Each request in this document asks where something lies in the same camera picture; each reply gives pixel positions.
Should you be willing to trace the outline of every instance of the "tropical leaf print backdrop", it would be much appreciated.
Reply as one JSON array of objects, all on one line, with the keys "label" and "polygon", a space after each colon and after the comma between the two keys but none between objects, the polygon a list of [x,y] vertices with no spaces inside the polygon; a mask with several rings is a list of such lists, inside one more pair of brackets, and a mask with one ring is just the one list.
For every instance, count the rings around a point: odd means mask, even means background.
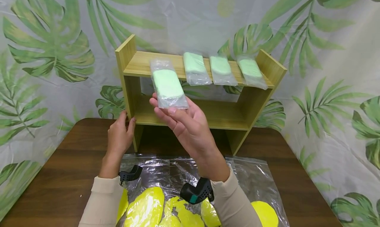
[{"label": "tropical leaf print backdrop", "polygon": [[380,226],[380,0],[1,1],[0,220],[76,122],[125,108],[113,51],[134,33],[140,50],[269,52],[289,70],[255,125],[281,132],[344,226]]}]

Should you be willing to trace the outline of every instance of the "long-sleeve shirt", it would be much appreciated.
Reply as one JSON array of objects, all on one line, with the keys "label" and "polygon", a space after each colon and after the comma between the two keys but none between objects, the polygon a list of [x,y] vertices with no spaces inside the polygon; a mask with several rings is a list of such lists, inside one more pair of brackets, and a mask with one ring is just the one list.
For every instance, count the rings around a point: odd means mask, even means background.
[{"label": "long-sleeve shirt", "polygon": [[[225,182],[211,182],[213,206],[223,227],[262,227],[260,219],[230,170]],[[78,227],[115,227],[123,187],[120,177],[95,177],[91,195]]]}]

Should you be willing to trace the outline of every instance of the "light green foam block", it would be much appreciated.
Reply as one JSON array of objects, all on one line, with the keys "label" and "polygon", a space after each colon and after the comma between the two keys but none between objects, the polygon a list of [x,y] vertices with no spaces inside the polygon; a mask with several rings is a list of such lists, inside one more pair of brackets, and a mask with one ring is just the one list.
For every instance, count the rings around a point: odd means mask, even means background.
[{"label": "light green foam block", "polygon": [[243,75],[249,75],[252,77],[260,77],[262,78],[263,75],[260,72],[259,66],[257,65],[257,62],[252,59],[242,59],[238,61],[238,66],[240,67],[240,70],[242,71]]},{"label": "light green foam block", "polygon": [[181,83],[173,70],[157,70],[152,73],[152,77],[160,97],[179,98],[183,95]]},{"label": "light green foam block", "polygon": [[222,75],[229,75],[231,74],[231,67],[228,63],[227,58],[225,57],[210,57],[210,65],[211,70],[213,72],[222,74]]},{"label": "light green foam block", "polygon": [[203,57],[191,52],[185,52],[183,54],[183,65],[187,72],[204,72],[207,73],[205,64],[203,63]]}]

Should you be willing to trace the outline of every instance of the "wooden table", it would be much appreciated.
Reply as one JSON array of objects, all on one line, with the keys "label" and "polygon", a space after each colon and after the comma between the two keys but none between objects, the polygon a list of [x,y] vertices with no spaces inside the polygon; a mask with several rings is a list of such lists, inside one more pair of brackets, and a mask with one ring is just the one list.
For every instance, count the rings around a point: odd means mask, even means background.
[{"label": "wooden table", "polygon": [[[107,130],[112,123],[107,119],[83,119],[75,124],[0,226],[78,226],[107,148]],[[142,137],[139,152],[186,154],[168,129],[150,127]],[[220,134],[214,136],[221,152],[230,155],[230,149],[224,145],[227,140],[218,137]],[[280,133],[253,128],[237,155],[268,162],[290,227],[341,227]]]}]

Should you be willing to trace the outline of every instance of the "wooden shelf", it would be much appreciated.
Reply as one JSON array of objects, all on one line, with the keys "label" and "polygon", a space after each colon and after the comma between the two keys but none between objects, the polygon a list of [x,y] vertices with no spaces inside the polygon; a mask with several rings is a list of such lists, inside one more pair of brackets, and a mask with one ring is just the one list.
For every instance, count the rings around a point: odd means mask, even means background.
[{"label": "wooden shelf", "polygon": [[[177,72],[178,78],[180,80],[186,80],[185,75],[185,67],[183,65],[183,57],[182,55],[169,55],[169,54],[161,54],[155,52],[142,52],[137,51],[131,61],[128,63],[127,67],[123,70],[123,75],[128,76],[138,76],[138,77],[150,77],[150,60],[155,58],[168,58],[172,61],[175,72]],[[206,70],[210,78],[212,78],[210,62],[208,58],[203,58],[203,62],[205,63]],[[233,75],[235,76],[238,85],[246,86],[243,84],[243,76],[238,67],[237,62],[228,61],[231,66],[231,70]],[[268,85],[269,89],[273,89],[274,85],[268,78],[264,75],[265,82]]]},{"label": "wooden shelf", "polygon": [[[137,99],[136,124],[165,126],[153,111],[149,96],[141,95]],[[235,102],[193,100],[205,113],[208,126],[215,129],[249,130],[249,124]]]},{"label": "wooden shelf", "polygon": [[[156,117],[152,106],[149,104],[150,97],[142,95],[140,77],[150,77],[151,59],[168,58],[172,61],[178,78],[186,80],[183,57],[181,55],[140,52],[136,49],[135,35],[131,35],[125,40],[115,50],[115,54],[128,118],[136,117],[137,120],[133,137],[133,145],[135,152],[137,152],[144,127],[165,125]],[[203,60],[207,72],[212,78],[209,60],[207,58],[203,58]],[[258,53],[256,62],[267,82],[267,90],[243,85],[238,64],[230,61],[233,75],[238,84],[243,86],[237,102],[194,100],[205,113],[208,126],[211,129],[219,129],[225,134],[234,155],[243,144],[287,71],[285,67],[263,50]]]}]

